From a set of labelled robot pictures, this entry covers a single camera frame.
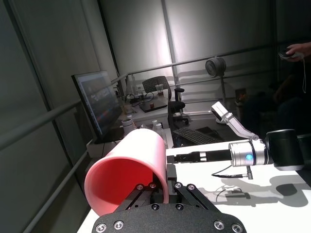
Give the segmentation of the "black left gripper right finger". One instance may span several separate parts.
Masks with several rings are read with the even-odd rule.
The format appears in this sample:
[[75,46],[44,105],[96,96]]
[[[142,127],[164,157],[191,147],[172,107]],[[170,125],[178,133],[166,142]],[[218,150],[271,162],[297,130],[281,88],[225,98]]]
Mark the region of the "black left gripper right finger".
[[219,209],[192,183],[183,185],[177,181],[175,165],[167,165],[167,185],[169,203],[190,205],[214,212]]

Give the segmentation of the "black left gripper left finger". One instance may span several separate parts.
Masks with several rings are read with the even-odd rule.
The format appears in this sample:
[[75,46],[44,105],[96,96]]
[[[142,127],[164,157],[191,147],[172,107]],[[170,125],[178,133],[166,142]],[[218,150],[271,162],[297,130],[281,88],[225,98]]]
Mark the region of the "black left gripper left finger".
[[153,180],[148,185],[137,184],[116,211],[135,209],[154,203],[160,203],[160,181],[153,173]]

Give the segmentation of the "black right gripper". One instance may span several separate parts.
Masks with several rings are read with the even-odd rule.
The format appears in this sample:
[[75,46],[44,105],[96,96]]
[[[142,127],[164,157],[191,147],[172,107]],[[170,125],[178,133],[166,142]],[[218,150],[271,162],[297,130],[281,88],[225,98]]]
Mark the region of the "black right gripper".
[[191,152],[167,156],[167,163],[198,163],[198,162],[230,161],[229,150],[214,150],[206,152]]

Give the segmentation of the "person's hand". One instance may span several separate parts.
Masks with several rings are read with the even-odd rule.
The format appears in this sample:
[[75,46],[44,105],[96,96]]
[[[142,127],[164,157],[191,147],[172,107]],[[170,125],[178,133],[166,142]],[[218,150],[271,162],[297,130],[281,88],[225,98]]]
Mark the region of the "person's hand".
[[293,55],[296,52],[303,54],[303,58],[310,56],[311,54],[311,43],[291,44],[287,47],[287,55]]

